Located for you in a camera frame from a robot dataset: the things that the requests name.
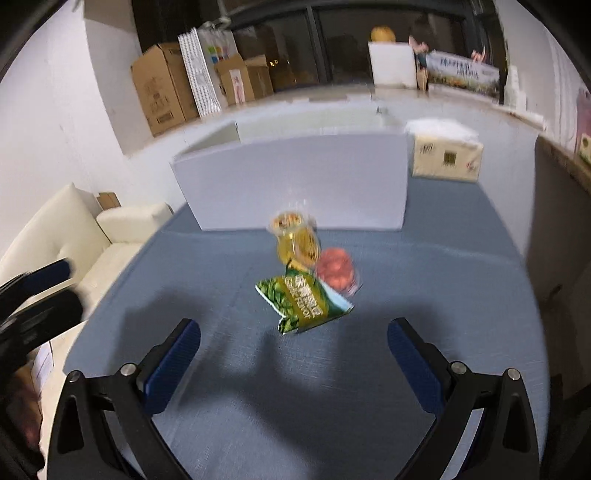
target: blue gripper pad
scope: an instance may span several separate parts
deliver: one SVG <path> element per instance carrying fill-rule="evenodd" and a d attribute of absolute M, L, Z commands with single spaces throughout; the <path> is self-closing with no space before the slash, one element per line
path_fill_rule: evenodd
<path fill-rule="evenodd" d="M 66 281 L 68 278 L 70 278 L 70 264 L 67 260 L 58 260 L 26 275 L 22 286 L 32 297 Z"/>
<path fill-rule="evenodd" d="M 419 335 L 414 333 L 417 337 L 415 341 L 422 342 Z M 398 320 L 390 322 L 388 325 L 390 351 L 396 358 L 423 410 L 438 416 L 445 406 L 443 389 L 439 379 L 429 367 L 429 363 L 417 349 L 415 341 L 409 337 Z"/>
<path fill-rule="evenodd" d="M 146 356 L 144 362 L 153 352 L 161 356 L 150 376 L 142 381 L 144 411 L 148 415 L 164 411 L 197 353 L 200 343 L 199 325 L 193 320 L 184 319 L 162 345 L 154 347 Z M 165 353 L 158 351 L 166 347 L 168 349 Z"/>

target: white sofa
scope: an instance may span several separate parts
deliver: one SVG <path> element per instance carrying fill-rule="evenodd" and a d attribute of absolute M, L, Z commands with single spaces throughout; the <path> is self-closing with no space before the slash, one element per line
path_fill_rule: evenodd
<path fill-rule="evenodd" d="M 0 260 L 0 285 L 21 273 L 67 258 L 72 278 L 29 299 L 27 304 L 71 284 L 80 296 L 83 320 L 86 320 L 125 266 L 172 213 L 161 203 L 105 210 L 95 220 L 84 194 L 70 184 L 41 207 Z M 65 380 L 64 362 L 83 325 L 51 341 L 54 368 L 41 392 L 41 450 L 46 457 L 53 417 Z M 39 477 L 44 479 L 45 471 Z"/>

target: sofa armrest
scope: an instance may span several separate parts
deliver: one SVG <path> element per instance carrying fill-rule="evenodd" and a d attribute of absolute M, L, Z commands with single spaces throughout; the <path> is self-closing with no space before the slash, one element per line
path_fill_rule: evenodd
<path fill-rule="evenodd" d="M 113 244 L 142 244 L 172 215 L 165 203 L 141 207 L 116 207 L 98 214 L 96 223 Z"/>

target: brown cardboard box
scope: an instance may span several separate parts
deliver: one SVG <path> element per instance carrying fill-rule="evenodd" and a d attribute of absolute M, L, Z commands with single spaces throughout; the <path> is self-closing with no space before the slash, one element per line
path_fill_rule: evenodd
<path fill-rule="evenodd" d="M 177 42 L 149 48 L 131 76 L 153 135 L 199 116 Z"/>
<path fill-rule="evenodd" d="M 216 70 L 226 92 L 228 105 L 250 102 L 273 94 L 273 85 L 264 55 L 248 60 L 234 55 L 216 63 Z"/>

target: red food package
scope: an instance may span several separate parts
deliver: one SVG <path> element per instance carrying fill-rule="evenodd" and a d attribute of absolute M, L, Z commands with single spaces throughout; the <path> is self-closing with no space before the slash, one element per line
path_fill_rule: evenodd
<path fill-rule="evenodd" d="M 343 248 L 322 250 L 316 262 L 316 276 L 338 293 L 347 296 L 359 288 L 353 261 Z"/>

